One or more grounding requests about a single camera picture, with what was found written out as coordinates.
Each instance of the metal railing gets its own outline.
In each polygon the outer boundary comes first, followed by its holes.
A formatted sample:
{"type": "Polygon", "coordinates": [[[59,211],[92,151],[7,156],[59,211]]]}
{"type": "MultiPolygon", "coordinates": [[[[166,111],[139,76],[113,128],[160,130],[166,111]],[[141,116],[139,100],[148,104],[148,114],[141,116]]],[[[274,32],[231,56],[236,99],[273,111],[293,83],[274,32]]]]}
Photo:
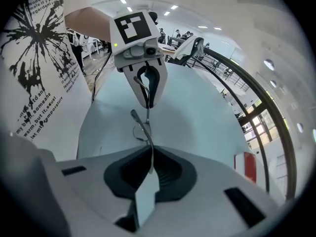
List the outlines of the metal railing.
{"type": "Polygon", "coordinates": [[[248,90],[249,86],[241,79],[236,73],[230,70],[227,66],[219,62],[218,60],[204,55],[203,59],[200,60],[202,63],[212,68],[212,70],[217,73],[221,78],[231,82],[233,85],[239,87],[243,91],[248,90]]]}
{"type": "MultiPolygon", "coordinates": [[[[184,42],[182,39],[176,39],[176,38],[170,38],[171,41],[175,40],[178,41],[180,44],[184,42]]],[[[211,50],[208,48],[204,48],[204,53],[210,57],[212,60],[220,62],[225,67],[227,67],[229,70],[231,70],[232,73],[236,74],[242,82],[250,87],[254,93],[259,97],[259,99],[262,101],[261,108],[264,108],[267,110],[275,123],[275,126],[277,128],[277,131],[279,133],[279,137],[283,146],[284,155],[285,155],[285,161],[286,161],[286,169],[287,169],[287,191],[286,191],[286,199],[294,198],[295,196],[295,189],[296,189],[296,161],[295,161],[295,154],[294,154],[294,148],[292,144],[292,140],[289,134],[289,131],[283,121],[282,115],[279,112],[278,108],[272,101],[272,99],[269,97],[269,95],[266,93],[264,88],[244,69],[242,69],[239,65],[231,61],[230,59],[226,58],[225,56],[211,50]]],[[[198,64],[199,67],[201,67],[204,70],[207,70],[211,74],[213,74],[214,77],[216,77],[219,82],[230,92],[230,94],[233,96],[233,98],[236,100],[238,105],[240,106],[241,110],[244,112],[245,117],[243,118],[243,123],[250,123],[252,127],[256,127],[253,122],[253,113],[248,113],[245,106],[242,104],[242,102],[239,100],[239,98],[236,96],[236,94],[231,90],[231,88],[226,84],[226,80],[223,79],[218,73],[216,73],[216,68],[213,66],[205,64],[201,57],[193,58],[191,59],[193,63],[186,63],[185,65],[188,67],[190,64],[193,66],[196,66],[198,64]]],[[[263,167],[264,167],[264,173],[265,173],[265,182],[266,182],[266,191],[269,193],[270,191],[270,182],[269,182],[269,170],[268,170],[268,163],[266,158],[265,149],[263,146],[263,143],[261,141],[260,135],[257,131],[257,129],[253,129],[255,136],[258,140],[259,149],[262,155],[263,159],[263,167]]]]}

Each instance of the white ceiling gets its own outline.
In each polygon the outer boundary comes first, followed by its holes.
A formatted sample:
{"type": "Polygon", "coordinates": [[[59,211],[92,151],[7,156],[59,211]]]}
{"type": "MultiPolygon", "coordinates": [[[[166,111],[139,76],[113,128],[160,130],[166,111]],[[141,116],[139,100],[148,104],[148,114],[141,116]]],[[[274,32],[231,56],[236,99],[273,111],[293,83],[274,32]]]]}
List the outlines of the white ceiling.
{"type": "Polygon", "coordinates": [[[123,4],[120,0],[102,1],[94,3],[93,7],[103,11],[111,17],[117,14],[128,12],[127,7],[131,7],[134,11],[144,9],[147,11],[154,11],[158,15],[158,19],[177,22],[184,26],[196,29],[202,33],[218,34],[214,27],[216,26],[212,21],[205,17],[196,14],[190,9],[178,7],[172,10],[173,4],[160,0],[126,0],[127,4],[123,4]],[[207,29],[198,28],[198,26],[207,26],[207,29]]]}

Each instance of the black ink splatter print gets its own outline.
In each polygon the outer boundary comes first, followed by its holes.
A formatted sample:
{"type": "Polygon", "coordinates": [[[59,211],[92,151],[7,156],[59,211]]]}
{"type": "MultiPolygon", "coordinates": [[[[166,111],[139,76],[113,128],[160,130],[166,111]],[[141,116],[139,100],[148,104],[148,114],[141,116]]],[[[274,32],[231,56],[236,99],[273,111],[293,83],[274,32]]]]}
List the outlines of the black ink splatter print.
{"type": "Polygon", "coordinates": [[[59,27],[64,22],[64,15],[63,13],[59,16],[56,14],[56,10],[63,6],[63,0],[47,1],[47,7],[39,23],[33,22],[29,1],[26,0],[20,4],[11,18],[11,20],[16,20],[18,27],[3,30],[7,41],[0,47],[2,55],[9,43],[19,45],[22,41],[28,41],[27,47],[20,56],[17,55],[16,62],[9,67],[9,70],[30,94],[31,108],[33,108],[32,87],[45,91],[41,70],[47,67],[48,59],[53,63],[60,78],[64,74],[67,74],[70,79],[76,75],[75,71],[70,69],[75,61],[68,50],[67,34],[61,32],[59,27]]]}

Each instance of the light blue surface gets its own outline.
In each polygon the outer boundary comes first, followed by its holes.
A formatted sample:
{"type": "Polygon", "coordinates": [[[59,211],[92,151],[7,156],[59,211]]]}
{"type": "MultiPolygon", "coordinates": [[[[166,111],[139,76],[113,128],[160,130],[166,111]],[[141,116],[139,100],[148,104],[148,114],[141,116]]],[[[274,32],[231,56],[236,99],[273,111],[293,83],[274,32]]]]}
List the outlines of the light blue surface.
{"type": "MultiPolygon", "coordinates": [[[[155,145],[183,150],[234,167],[234,155],[249,151],[242,129],[222,95],[194,70],[166,64],[168,80],[160,101],[151,109],[155,145]]],[[[98,92],[82,124],[78,157],[114,153],[145,145],[133,137],[135,109],[143,108],[123,73],[114,71],[98,92]]]]}

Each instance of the ceiling light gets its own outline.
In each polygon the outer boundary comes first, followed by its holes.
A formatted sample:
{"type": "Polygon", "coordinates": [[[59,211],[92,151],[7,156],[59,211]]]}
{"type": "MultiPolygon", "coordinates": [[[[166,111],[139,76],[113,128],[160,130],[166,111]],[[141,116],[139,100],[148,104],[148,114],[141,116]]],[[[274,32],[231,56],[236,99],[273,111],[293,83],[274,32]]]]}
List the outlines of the ceiling light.
{"type": "Polygon", "coordinates": [[[300,132],[303,132],[303,125],[301,123],[297,123],[297,129],[300,131],[300,132]]]}
{"type": "Polygon", "coordinates": [[[316,143],[316,129],[313,129],[313,137],[314,137],[314,140],[315,140],[315,143],[316,143]]]}
{"type": "Polygon", "coordinates": [[[269,69],[271,69],[272,71],[274,71],[275,65],[273,64],[273,61],[272,61],[272,60],[266,59],[266,60],[263,61],[263,63],[264,63],[269,69]]]}
{"type": "Polygon", "coordinates": [[[276,81],[270,81],[270,83],[272,84],[272,86],[274,87],[274,88],[276,88],[277,87],[277,83],[276,83],[276,81]]]}

